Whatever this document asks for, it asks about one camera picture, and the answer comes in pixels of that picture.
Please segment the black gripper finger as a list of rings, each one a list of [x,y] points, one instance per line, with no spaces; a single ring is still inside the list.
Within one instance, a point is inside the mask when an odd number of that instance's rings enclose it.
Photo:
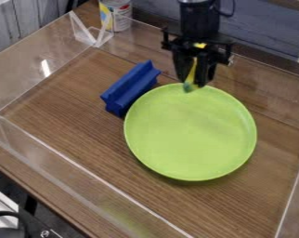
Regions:
[[[199,87],[205,87],[215,77],[218,62],[207,53],[202,52],[198,56],[198,66],[195,73],[195,81]]]
[[[173,59],[179,80],[183,82],[190,75],[194,65],[194,57],[183,51],[173,52]]]

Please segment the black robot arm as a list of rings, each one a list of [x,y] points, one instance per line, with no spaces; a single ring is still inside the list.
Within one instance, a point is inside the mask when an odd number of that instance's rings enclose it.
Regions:
[[[162,48],[173,53],[173,61],[185,92],[203,88],[214,80],[218,65],[233,64],[234,41],[221,33],[221,17],[235,15],[221,10],[221,0],[178,0],[179,32],[163,30]]]

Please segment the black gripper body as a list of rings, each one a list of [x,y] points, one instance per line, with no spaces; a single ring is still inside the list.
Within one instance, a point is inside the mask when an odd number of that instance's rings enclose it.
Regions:
[[[205,53],[211,61],[225,65],[233,64],[234,40],[215,33],[210,37],[189,37],[178,30],[163,30],[163,49],[173,52],[175,64],[185,64]]]

